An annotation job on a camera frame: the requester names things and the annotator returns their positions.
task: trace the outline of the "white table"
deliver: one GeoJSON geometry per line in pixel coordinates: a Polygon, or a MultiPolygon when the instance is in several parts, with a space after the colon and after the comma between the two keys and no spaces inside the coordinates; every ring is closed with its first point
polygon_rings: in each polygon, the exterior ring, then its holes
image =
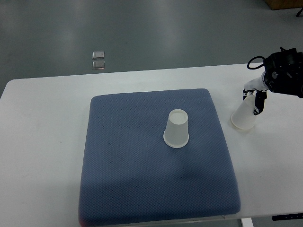
{"type": "Polygon", "coordinates": [[[0,99],[1,225],[79,226],[92,97],[190,88],[209,90],[238,180],[241,211],[225,218],[303,212],[303,100],[268,92],[254,128],[230,122],[243,85],[262,72],[240,64],[9,82],[0,99]]]}

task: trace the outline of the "white plastic cup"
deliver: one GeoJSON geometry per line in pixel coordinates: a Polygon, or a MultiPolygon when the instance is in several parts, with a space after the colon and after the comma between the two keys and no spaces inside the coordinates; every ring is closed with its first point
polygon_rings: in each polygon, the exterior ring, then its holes
{"type": "Polygon", "coordinates": [[[251,129],[255,125],[256,115],[255,96],[247,96],[235,113],[232,114],[231,121],[239,129],[251,129]]]}
{"type": "Polygon", "coordinates": [[[181,148],[187,144],[188,115],[184,110],[175,109],[170,112],[163,138],[172,148],[181,148]]]}

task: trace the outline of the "gray floor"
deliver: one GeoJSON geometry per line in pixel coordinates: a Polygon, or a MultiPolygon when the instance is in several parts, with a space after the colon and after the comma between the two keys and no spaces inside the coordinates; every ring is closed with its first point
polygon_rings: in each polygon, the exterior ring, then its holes
{"type": "Polygon", "coordinates": [[[280,46],[303,51],[298,10],[272,11],[263,0],[0,0],[0,95],[12,79],[247,63],[280,46]],[[105,51],[104,70],[91,69],[97,50],[105,51]]]}

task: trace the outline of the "blue cushion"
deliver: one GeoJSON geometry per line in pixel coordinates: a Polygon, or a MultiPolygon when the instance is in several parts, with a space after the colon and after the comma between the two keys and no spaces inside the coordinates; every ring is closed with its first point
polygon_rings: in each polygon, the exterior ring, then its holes
{"type": "Polygon", "coordinates": [[[83,159],[82,226],[234,214],[240,198],[206,89],[92,98],[83,159]],[[188,144],[163,140],[173,109],[188,114],[188,144]]]}

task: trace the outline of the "upside-down cup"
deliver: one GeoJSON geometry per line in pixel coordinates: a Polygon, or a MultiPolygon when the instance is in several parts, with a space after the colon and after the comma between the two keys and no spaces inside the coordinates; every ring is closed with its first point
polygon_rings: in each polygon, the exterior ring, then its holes
{"type": "Polygon", "coordinates": [[[175,109],[170,112],[163,138],[172,148],[181,148],[187,144],[188,115],[184,110],[175,109]]]}
{"type": "Polygon", "coordinates": [[[239,129],[251,129],[255,125],[256,115],[255,96],[247,96],[235,113],[231,116],[231,121],[239,129]]]}

